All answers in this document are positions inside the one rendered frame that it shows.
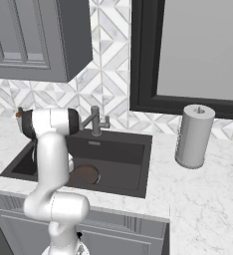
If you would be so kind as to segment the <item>brown round pan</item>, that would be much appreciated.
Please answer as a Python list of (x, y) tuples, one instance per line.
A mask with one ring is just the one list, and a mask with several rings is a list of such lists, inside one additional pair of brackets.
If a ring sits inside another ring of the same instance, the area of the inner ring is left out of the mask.
[(80, 164), (70, 173), (71, 184), (96, 184), (100, 179), (97, 168), (91, 164)]

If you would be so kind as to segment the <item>dark grey sink basin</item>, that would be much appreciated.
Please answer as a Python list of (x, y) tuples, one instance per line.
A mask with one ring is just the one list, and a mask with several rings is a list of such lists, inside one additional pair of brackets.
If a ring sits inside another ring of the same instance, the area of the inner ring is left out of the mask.
[[(150, 135), (104, 130), (93, 136), (89, 129), (66, 136), (68, 153), (75, 168), (91, 164), (100, 173), (96, 184), (71, 184), (68, 187), (144, 198), (150, 161)], [(3, 170), (4, 177), (38, 181), (34, 143), (29, 142)]]

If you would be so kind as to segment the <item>grey metal tap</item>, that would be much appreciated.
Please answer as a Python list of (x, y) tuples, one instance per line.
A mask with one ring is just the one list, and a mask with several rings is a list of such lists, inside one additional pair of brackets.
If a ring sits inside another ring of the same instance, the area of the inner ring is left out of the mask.
[(100, 136), (102, 134), (102, 128), (110, 128), (110, 117), (105, 116), (105, 121), (100, 121), (100, 108), (98, 106), (91, 106), (91, 114), (80, 123), (80, 130), (84, 130), (88, 124), (92, 124), (92, 135)]

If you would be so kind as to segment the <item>grey base cupboard door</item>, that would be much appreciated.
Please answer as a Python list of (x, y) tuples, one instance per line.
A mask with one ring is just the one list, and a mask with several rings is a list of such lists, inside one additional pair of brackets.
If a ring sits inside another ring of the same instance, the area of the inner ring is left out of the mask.
[(50, 245), (48, 224), (0, 209), (0, 227), (14, 255), (42, 255)]
[(78, 224), (81, 240), (91, 255), (169, 255), (168, 242), (162, 238)]

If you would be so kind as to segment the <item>grey base cupboard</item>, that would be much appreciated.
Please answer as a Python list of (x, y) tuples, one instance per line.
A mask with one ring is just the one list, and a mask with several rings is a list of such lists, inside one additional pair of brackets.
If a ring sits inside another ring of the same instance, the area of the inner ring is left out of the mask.
[[(23, 203), (0, 194), (0, 227), (14, 255), (42, 255), (50, 245), (48, 223), (26, 217)], [(170, 255), (166, 222), (91, 210), (77, 231), (91, 255)]]

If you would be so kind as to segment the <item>grey paper towel roll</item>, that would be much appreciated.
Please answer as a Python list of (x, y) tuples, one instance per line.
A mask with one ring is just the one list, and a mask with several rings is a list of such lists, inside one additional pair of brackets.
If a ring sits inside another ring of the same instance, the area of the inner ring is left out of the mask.
[(215, 111), (202, 105), (188, 105), (183, 109), (181, 126), (178, 131), (175, 161), (189, 169), (204, 164)]

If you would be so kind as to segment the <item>black framed window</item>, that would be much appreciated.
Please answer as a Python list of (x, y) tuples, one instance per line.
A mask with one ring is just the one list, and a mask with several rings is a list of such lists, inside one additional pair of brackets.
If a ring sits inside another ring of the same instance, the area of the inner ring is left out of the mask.
[(233, 0), (131, 0), (129, 108), (233, 120)]

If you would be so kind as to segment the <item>grey wall cupboard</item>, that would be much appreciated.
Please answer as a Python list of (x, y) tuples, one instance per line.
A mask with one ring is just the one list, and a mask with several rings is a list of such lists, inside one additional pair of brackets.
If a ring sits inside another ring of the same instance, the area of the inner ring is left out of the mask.
[(67, 83), (92, 59), (89, 0), (0, 0), (0, 79)]

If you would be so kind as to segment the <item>grey wall cupboard door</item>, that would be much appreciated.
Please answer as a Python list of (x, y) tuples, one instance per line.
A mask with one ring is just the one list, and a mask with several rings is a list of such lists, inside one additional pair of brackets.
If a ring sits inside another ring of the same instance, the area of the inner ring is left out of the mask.
[(55, 0), (0, 0), (0, 79), (68, 79)]

